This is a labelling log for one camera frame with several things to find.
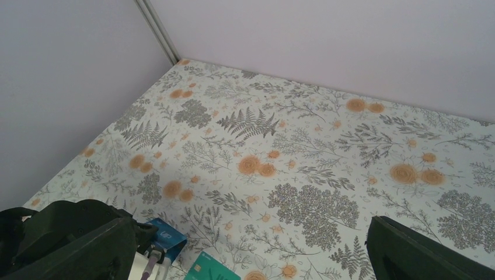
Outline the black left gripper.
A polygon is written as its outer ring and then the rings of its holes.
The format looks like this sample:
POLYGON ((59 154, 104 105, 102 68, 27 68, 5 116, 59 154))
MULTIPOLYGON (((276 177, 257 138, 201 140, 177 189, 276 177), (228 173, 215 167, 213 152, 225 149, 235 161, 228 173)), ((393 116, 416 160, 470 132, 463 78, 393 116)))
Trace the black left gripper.
POLYGON ((25 267, 118 218, 132 214, 95 199, 56 201, 42 211, 1 211, 1 266, 25 267))

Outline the teal credit card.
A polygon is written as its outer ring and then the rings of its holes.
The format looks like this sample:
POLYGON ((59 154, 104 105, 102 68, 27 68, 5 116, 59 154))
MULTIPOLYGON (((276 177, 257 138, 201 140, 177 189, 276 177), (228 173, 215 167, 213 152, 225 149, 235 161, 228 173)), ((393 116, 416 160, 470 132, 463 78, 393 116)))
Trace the teal credit card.
POLYGON ((241 278, 203 251, 196 258, 184 280, 241 280, 241 278))

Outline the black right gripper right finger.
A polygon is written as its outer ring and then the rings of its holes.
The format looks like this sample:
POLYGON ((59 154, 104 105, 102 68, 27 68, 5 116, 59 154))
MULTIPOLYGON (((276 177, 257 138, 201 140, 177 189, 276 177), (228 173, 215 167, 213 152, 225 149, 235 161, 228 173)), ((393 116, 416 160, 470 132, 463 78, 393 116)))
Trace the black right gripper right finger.
POLYGON ((494 270, 387 217, 374 216, 365 242, 376 279, 494 279, 494 270))

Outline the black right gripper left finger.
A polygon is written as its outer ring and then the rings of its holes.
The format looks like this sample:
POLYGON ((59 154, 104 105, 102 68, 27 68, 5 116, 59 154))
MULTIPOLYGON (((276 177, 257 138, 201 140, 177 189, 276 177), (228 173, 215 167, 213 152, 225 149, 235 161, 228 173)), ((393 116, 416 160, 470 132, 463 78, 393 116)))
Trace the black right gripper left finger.
POLYGON ((128 279, 136 250, 133 220, 118 218, 1 279, 128 279))

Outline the dark blue credit card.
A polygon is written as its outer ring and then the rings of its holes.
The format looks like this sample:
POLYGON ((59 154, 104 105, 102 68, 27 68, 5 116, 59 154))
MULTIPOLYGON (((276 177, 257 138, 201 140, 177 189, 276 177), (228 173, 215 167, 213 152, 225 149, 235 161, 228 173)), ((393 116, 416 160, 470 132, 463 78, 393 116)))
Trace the dark blue credit card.
POLYGON ((152 219, 146 224, 158 228, 151 239, 151 250, 161 253, 157 263, 162 264, 164 259, 174 262, 187 244, 187 237, 161 218, 152 219))

